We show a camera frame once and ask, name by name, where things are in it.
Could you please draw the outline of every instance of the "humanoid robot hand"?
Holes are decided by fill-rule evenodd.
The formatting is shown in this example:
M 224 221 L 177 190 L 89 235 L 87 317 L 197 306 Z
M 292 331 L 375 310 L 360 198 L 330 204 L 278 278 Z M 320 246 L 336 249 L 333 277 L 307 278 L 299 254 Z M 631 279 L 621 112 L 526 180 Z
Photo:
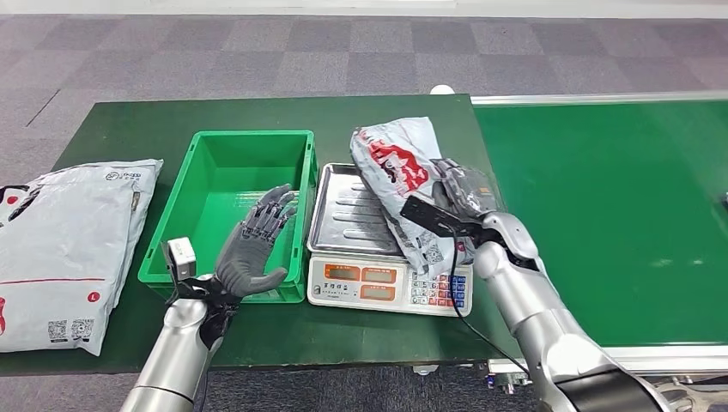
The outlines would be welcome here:
M 286 278 L 284 268 L 267 275 L 263 270 L 276 238 L 295 214 L 296 207 L 288 207 L 293 199 L 290 185 L 274 187 L 235 225 L 215 263 L 215 277 L 228 293 L 245 298 L 277 288 Z

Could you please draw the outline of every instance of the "plastic mailer bag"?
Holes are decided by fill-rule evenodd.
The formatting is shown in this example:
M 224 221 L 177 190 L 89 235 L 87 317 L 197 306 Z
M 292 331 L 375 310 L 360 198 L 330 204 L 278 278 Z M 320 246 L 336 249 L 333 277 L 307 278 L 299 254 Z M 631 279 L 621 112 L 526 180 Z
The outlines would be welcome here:
M 351 137 L 350 147 L 362 179 L 382 202 L 387 226 L 417 274 L 435 278 L 449 272 L 455 254 L 452 239 L 439 238 L 399 214 L 410 194 L 432 198 L 435 185 L 441 185 L 430 160 L 442 155 L 429 118 L 361 127 Z M 459 263 L 467 258 L 466 253 L 458 254 Z
M 100 354 L 161 165 L 88 164 L 0 188 L 0 352 Z

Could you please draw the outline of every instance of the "qr code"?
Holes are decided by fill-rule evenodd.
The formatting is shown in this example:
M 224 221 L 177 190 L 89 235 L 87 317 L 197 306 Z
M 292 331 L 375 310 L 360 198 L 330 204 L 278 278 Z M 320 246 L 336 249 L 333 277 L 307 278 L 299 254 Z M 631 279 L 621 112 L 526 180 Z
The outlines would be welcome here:
M 48 338 L 51 343 L 57 342 L 68 342 L 66 335 L 66 325 L 68 324 L 65 320 L 52 320 L 48 322 Z
M 74 341 L 79 339 L 88 342 L 91 337 L 91 330 L 94 328 L 93 319 L 76 319 L 70 325 L 70 338 Z
M 445 260 L 445 258 L 442 257 L 442 253 L 440 252 L 440 248 L 437 247 L 437 244 L 431 245 L 430 248 L 425 251 L 425 259 L 429 264 L 436 264 Z

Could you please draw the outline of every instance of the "green plastic bin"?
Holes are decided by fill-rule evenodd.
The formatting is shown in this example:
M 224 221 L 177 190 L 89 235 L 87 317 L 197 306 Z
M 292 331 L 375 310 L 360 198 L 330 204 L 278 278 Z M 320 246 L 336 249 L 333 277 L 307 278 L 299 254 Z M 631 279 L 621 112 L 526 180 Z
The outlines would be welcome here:
M 163 298 L 173 291 L 160 242 L 188 237 L 197 274 L 212 273 L 217 255 L 237 221 L 267 190 L 290 183 L 296 192 L 295 217 L 279 235 L 266 273 L 282 266 L 281 286 L 244 299 L 249 303 L 298 303 L 306 295 L 305 237 L 316 195 L 318 167 L 308 130 L 200 131 L 182 161 L 172 193 L 144 255 L 139 281 Z

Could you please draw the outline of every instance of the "red printed logo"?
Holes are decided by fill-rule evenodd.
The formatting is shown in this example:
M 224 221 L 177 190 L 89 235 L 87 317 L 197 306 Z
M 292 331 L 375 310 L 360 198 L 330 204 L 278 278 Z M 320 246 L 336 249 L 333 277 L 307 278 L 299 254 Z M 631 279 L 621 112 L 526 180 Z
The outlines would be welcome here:
M 428 171 L 417 163 L 412 152 L 381 140 L 369 142 L 367 146 L 372 159 L 387 173 L 400 196 L 416 191 L 428 181 Z
M 5 298 L 0 298 L 0 336 L 5 333 L 5 317 L 3 316 L 3 309 L 5 307 Z

